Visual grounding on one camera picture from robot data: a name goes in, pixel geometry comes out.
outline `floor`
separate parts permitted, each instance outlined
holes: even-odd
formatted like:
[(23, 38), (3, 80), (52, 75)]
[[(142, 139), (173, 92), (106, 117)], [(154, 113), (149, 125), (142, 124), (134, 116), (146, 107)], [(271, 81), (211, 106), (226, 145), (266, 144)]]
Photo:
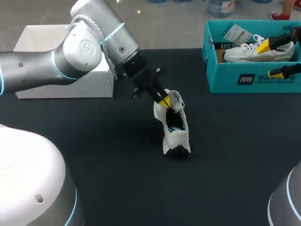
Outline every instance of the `floor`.
[[(278, 0), (268, 4), (240, 0), (227, 19), (269, 19), (268, 13), (280, 11)], [(70, 9), (76, 0), (1, 0), (0, 51), (12, 50), (26, 25), (68, 24)], [(152, 4), (146, 0), (108, 0), (126, 23), (142, 49), (199, 48), (206, 20), (216, 19), (206, 13), (203, 0), (176, 3), (168, 0)], [(293, 11), (293, 20), (301, 12)]]

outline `white sneaker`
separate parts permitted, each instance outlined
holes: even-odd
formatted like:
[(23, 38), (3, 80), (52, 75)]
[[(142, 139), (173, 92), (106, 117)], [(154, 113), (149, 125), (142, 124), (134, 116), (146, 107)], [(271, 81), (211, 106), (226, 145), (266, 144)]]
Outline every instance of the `white sneaker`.
[(154, 103), (154, 116), (164, 127), (163, 153), (168, 157), (185, 158), (191, 153), (188, 124), (183, 110), (185, 104), (178, 91), (165, 91), (172, 109)]
[(279, 46), (276, 50), (257, 54), (257, 48), (261, 45), (264, 38), (259, 35), (253, 36), (256, 43), (242, 44), (241, 47), (230, 48), (223, 52), (222, 57), (226, 62), (272, 62), (289, 61), (294, 52), (295, 45), (291, 41), (288, 44)]

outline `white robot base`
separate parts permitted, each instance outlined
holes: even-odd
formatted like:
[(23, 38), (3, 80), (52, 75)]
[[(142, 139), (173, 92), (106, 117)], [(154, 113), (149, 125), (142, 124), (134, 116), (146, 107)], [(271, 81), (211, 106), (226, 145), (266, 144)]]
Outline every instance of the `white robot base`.
[(1, 226), (83, 226), (78, 190), (46, 138), (0, 125)]

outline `paper tag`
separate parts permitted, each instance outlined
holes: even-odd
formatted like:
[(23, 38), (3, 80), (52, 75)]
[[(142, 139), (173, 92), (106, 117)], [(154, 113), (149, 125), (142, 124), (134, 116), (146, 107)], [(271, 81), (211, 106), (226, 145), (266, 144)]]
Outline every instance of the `paper tag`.
[(225, 34), (224, 38), (237, 45), (241, 45), (246, 43), (252, 36), (252, 33), (246, 31), (245, 29), (235, 24)]

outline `red shoe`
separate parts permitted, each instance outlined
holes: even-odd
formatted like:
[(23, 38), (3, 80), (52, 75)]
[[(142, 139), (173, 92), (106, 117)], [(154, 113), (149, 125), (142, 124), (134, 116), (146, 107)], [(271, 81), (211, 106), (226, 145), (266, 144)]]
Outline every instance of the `red shoe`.
[(291, 16), (283, 15), (282, 13), (272, 12), (269, 17), (271, 20), (290, 20)]
[(300, 0), (295, 1), (295, 4), (294, 4), (293, 7), (295, 9), (301, 10), (301, 4), (300, 3), (301, 3)]

